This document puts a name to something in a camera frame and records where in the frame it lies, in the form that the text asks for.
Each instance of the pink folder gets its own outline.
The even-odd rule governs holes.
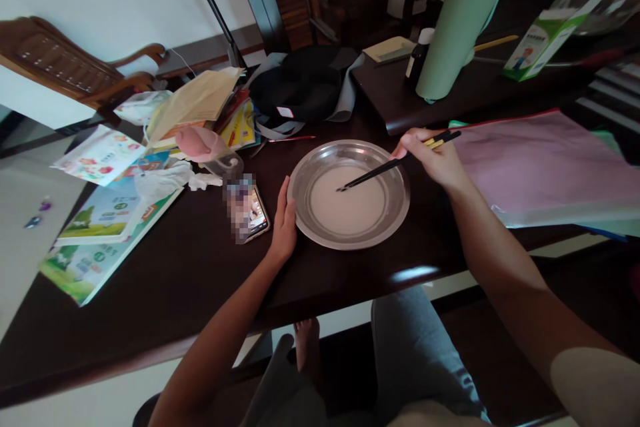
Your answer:
[[[640,206],[640,171],[557,109],[461,131],[460,160],[494,211]]]

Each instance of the white liquid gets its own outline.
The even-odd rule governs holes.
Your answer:
[[[382,216],[385,192],[378,179],[367,180],[344,192],[336,191],[365,173],[358,167],[336,167],[313,184],[311,211],[324,228],[334,234],[360,234]]]

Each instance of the red pen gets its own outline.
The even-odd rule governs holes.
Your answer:
[[[287,139],[280,139],[280,140],[269,139],[269,143],[275,143],[277,141],[310,140],[312,138],[315,138],[315,135],[304,135],[303,137],[289,137]]]

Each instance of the lamp pole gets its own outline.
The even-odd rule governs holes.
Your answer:
[[[218,23],[222,27],[222,32],[225,34],[225,37],[227,38],[227,42],[228,42],[227,54],[229,55],[229,61],[231,62],[232,66],[247,68],[247,64],[245,63],[244,58],[242,58],[242,54],[240,54],[240,50],[238,50],[238,46],[236,45],[235,40],[233,40],[233,37],[231,36],[231,32],[229,31],[229,28],[225,23],[224,18],[222,18],[222,14],[220,13],[220,10],[218,10],[218,6],[215,4],[215,0],[207,0],[207,2],[209,3],[211,10],[213,10],[213,14],[215,15],[215,18],[218,20]]]

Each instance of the cardboard box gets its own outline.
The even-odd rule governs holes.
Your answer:
[[[535,77],[601,1],[589,0],[580,9],[543,10],[505,64],[503,75],[515,81]]]

